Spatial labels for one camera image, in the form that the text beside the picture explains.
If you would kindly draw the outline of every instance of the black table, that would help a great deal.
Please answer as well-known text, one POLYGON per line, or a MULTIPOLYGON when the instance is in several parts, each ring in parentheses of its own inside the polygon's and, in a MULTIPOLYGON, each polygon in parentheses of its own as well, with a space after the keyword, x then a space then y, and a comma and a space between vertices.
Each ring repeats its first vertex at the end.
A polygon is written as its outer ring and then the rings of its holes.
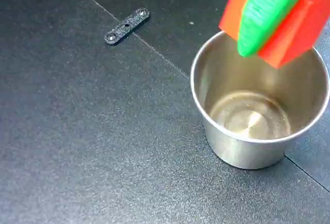
POLYGON ((329 110, 267 169, 207 144, 187 73, 226 0, 96 1, 1 1, 1 223, 329 223, 329 110))

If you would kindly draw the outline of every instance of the black bracket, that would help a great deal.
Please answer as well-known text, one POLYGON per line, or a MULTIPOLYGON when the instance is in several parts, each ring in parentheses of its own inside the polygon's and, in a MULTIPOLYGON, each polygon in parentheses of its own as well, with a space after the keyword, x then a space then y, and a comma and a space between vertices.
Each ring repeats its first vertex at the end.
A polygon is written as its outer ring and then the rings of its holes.
POLYGON ((139 8, 124 19, 119 25, 113 28, 104 36, 106 43, 117 45, 124 37, 132 33, 139 25, 146 21, 150 16, 146 8, 139 8))

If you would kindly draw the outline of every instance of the green block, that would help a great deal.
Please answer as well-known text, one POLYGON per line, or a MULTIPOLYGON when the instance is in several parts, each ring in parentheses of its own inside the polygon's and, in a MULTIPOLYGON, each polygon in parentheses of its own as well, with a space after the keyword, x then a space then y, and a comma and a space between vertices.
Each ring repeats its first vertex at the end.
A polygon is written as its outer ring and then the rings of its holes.
POLYGON ((247 0, 237 49, 241 56, 257 53, 298 0, 247 0))

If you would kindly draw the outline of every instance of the red object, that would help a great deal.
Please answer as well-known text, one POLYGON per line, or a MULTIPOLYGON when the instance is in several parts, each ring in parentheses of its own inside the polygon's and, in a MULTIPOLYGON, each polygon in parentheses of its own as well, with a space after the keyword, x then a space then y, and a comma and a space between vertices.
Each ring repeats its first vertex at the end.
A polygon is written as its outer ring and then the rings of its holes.
POLYGON ((226 9, 219 24, 230 37, 238 40, 239 26, 242 19, 242 12, 248 0, 228 0, 226 9))
MULTIPOLYGON (((245 2, 229 0, 219 24, 235 40, 245 2)), ((275 68, 294 60, 312 48, 329 15, 330 0, 299 0, 258 55, 275 68)))

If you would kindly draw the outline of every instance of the stainless steel cup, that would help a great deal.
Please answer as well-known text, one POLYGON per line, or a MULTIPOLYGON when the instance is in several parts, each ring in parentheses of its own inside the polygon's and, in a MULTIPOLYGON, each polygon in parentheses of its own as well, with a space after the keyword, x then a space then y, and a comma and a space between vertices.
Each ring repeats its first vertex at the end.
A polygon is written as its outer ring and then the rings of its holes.
POLYGON ((210 38, 192 64, 191 90, 215 154, 235 167, 263 168, 319 120, 329 74, 315 49, 275 69, 236 47, 224 32, 210 38))

